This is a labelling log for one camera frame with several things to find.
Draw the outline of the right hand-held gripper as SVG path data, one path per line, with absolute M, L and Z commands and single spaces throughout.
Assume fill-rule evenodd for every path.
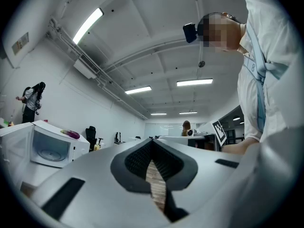
M 159 136 L 158 140 L 167 140 L 194 148 L 205 149 L 205 143 L 212 143 L 214 151 L 221 151 L 227 137 L 219 120 L 213 120 L 200 126 L 196 136 Z

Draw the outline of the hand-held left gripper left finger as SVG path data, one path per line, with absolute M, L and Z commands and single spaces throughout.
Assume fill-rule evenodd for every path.
M 71 228 L 164 228 L 146 181 L 151 139 L 91 152 L 47 178 L 32 200 Z

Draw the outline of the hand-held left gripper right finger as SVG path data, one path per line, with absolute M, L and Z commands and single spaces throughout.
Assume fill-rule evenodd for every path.
M 234 228 L 232 223 L 237 194 L 241 183 L 242 155 L 196 149 L 186 145 L 156 139 L 174 155 L 185 155 L 184 166 L 166 181 L 175 205 L 187 215 L 168 228 Z

